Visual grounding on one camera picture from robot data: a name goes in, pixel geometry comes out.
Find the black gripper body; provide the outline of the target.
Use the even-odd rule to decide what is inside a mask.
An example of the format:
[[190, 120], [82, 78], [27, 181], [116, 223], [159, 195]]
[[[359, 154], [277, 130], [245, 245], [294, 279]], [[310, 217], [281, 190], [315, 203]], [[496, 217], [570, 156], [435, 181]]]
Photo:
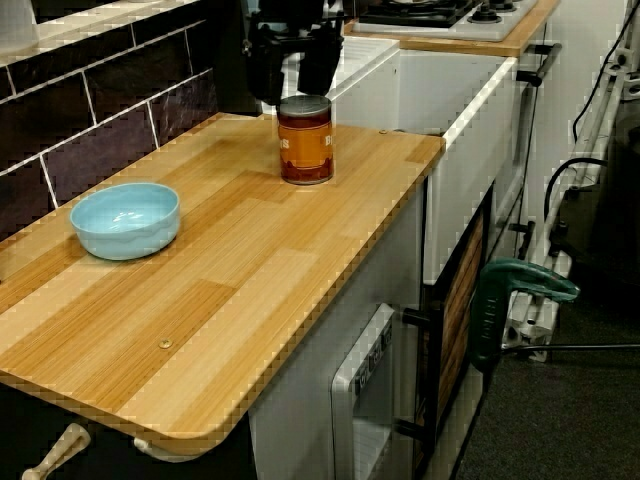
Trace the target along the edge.
[[289, 52], [343, 46], [341, 1], [258, 1], [246, 15], [249, 22], [242, 53], [252, 55], [259, 44], [284, 42]]

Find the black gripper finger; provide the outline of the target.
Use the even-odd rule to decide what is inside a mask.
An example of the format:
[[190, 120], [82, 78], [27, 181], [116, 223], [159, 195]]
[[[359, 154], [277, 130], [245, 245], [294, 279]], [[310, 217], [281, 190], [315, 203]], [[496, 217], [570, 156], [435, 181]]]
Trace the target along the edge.
[[283, 55], [277, 45], [255, 44], [247, 58], [248, 86], [254, 97], [270, 106], [281, 103]]
[[343, 38], [317, 40], [310, 44], [299, 62], [298, 90], [308, 95], [325, 96], [339, 63]]

